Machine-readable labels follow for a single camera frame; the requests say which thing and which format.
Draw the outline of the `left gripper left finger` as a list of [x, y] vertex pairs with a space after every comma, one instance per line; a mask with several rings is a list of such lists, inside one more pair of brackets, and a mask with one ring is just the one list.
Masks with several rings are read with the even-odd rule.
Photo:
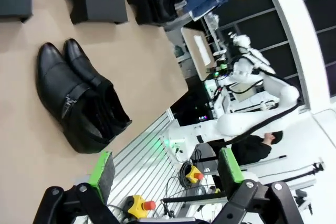
[[74, 223], [80, 216], [92, 223], [119, 223], [107, 206], [115, 171], [112, 152], [102, 152], [87, 182], [67, 191], [59, 186], [45, 190], [33, 223]]

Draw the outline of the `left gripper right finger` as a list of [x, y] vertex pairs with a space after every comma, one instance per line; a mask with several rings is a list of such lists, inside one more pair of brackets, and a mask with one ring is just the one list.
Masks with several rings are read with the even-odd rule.
[[259, 214], [263, 223], [303, 223], [288, 185], [245, 179], [230, 148], [219, 151], [217, 170], [228, 202], [214, 223], [243, 223], [248, 212]]

